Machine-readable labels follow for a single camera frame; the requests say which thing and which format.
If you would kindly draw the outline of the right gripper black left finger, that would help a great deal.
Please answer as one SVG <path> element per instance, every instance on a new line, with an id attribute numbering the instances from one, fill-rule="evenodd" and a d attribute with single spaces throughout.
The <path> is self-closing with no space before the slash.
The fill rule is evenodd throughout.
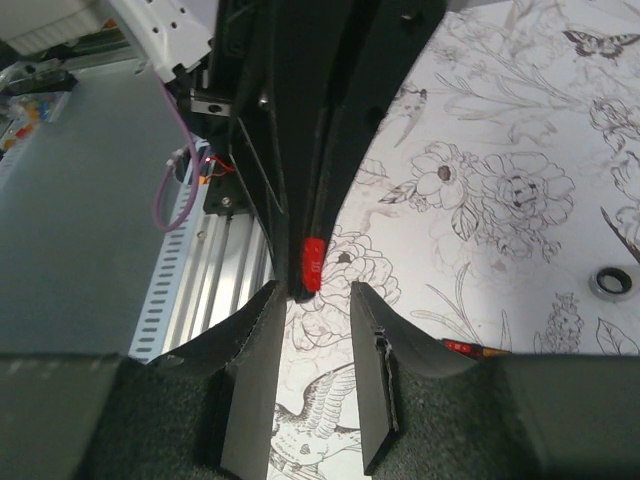
<path id="1" fill-rule="evenodd" d="M 119 354 L 1 357 L 5 479 L 261 479 L 286 290 L 143 363 Z"/>

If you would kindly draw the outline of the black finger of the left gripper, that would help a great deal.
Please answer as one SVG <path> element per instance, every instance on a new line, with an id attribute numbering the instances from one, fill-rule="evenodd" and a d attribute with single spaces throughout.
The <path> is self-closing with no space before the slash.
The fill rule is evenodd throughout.
<path id="1" fill-rule="evenodd" d="M 390 104 L 445 14 L 443 1 L 357 1 L 331 75 L 329 115 L 303 239 L 331 237 L 337 215 Z M 310 300 L 302 283 L 299 298 Z"/>
<path id="2" fill-rule="evenodd" d="M 320 4 L 254 1 L 232 115 L 232 159 L 293 300 L 319 281 L 306 243 L 320 234 Z"/>

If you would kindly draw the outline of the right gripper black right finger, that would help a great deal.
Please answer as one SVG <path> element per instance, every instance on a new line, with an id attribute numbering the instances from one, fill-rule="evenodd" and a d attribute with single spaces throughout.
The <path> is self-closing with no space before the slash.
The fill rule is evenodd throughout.
<path id="1" fill-rule="evenodd" d="M 639 361 L 475 360 L 351 287 L 362 461 L 374 479 L 635 479 Z"/>

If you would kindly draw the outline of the black fuse box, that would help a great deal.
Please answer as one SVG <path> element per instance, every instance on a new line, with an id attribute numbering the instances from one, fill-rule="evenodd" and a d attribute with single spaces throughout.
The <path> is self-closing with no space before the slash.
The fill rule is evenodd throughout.
<path id="1" fill-rule="evenodd" d="M 510 354 L 510 351 L 508 350 L 490 348 L 479 344 L 462 342 L 452 339 L 441 339 L 440 343 L 442 343 L 450 351 L 476 360 L 496 355 Z"/>

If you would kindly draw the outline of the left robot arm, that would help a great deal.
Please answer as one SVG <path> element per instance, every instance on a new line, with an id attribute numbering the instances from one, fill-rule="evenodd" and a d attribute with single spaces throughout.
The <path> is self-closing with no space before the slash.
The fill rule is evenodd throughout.
<path id="1" fill-rule="evenodd" d="M 117 1 L 196 135 L 229 160 L 291 299 L 311 300 L 338 213 L 443 1 Z"/>

